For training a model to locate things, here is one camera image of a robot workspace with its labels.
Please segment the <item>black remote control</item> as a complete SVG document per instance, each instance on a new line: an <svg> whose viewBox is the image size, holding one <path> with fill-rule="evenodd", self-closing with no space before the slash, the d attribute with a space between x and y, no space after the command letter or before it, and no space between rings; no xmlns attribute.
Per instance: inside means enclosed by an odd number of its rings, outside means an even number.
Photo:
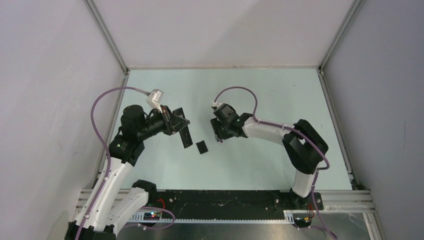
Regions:
<svg viewBox="0 0 424 240"><path fill-rule="evenodd" d="M186 149L193 145L192 137L189 131L188 126L183 128L180 132L180 138L183 144L183 147Z"/></svg>

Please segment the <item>black battery cover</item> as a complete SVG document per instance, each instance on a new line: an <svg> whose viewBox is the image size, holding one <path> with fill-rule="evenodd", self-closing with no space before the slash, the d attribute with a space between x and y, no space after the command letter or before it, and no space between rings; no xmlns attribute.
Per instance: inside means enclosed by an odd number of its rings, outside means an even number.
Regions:
<svg viewBox="0 0 424 240"><path fill-rule="evenodd" d="M206 145L206 142L204 141L204 140L202 140L202 141L200 141L200 142L197 142L196 143L196 147L197 147L197 149L198 149L198 151L199 151L199 153L202 155L202 154L205 154L205 153L207 153L209 150L208 150L208 147L207 147L207 145Z"/></svg>

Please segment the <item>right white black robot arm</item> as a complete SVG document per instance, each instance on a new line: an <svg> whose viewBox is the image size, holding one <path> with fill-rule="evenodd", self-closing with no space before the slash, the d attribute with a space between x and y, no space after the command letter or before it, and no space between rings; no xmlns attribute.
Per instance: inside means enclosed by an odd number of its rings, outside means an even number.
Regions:
<svg viewBox="0 0 424 240"><path fill-rule="evenodd" d="M224 102L214 102L211 108L215 117L210 123L217 142L230 138L256 138L283 146L296 170L290 189L291 204L297 209L310 204L310 193L317 172L321 170L318 165L325 162L324 169L327 170L330 164L326 159L328 144L307 120L278 124L256 120L251 113L239 115Z"/></svg>

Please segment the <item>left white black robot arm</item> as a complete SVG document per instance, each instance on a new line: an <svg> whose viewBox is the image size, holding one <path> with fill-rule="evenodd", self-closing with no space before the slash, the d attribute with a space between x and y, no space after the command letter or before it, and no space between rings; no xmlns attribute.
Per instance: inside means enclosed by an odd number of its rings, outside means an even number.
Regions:
<svg viewBox="0 0 424 240"><path fill-rule="evenodd" d="M107 147L106 161L92 193L80 213L68 224L66 240L115 240L124 225L142 207L153 208L158 202L156 184L137 180L117 205L121 184L134 169L145 149L144 142L163 133L179 133L184 148L193 144L184 110L166 105L146 113L140 105L123 110L121 126Z"/></svg>

